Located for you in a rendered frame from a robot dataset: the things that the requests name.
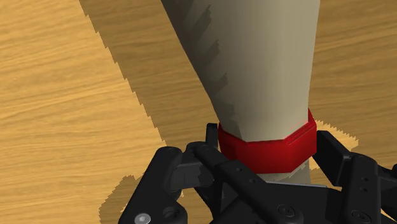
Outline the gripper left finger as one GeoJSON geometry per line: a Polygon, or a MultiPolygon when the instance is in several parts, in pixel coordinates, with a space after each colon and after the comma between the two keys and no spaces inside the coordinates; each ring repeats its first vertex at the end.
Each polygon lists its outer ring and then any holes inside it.
{"type": "Polygon", "coordinates": [[[212,214],[209,224],[265,224],[221,179],[196,159],[193,150],[164,146],[153,156],[118,224],[188,224],[186,209],[178,203],[183,189],[194,189],[212,214]]]}

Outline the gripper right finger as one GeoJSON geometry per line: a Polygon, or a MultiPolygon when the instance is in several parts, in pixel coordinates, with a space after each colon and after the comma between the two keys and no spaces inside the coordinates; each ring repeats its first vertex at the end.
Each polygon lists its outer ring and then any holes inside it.
{"type": "Polygon", "coordinates": [[[336,224],[397,224],[397,165],[386,169],[351,152],[325,130],[317,131],[313,159],[341,188],[340,202],[330,208],[336,224]]]}

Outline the beige bottle with red ring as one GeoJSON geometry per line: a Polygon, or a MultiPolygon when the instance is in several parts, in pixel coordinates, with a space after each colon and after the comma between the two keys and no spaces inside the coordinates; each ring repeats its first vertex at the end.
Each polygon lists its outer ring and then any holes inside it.
{"type": "Polygon", "coordinates": [[[219,120],[221,152],[266,181],[310,183],[321,0],[161,0],[219,120]]]}

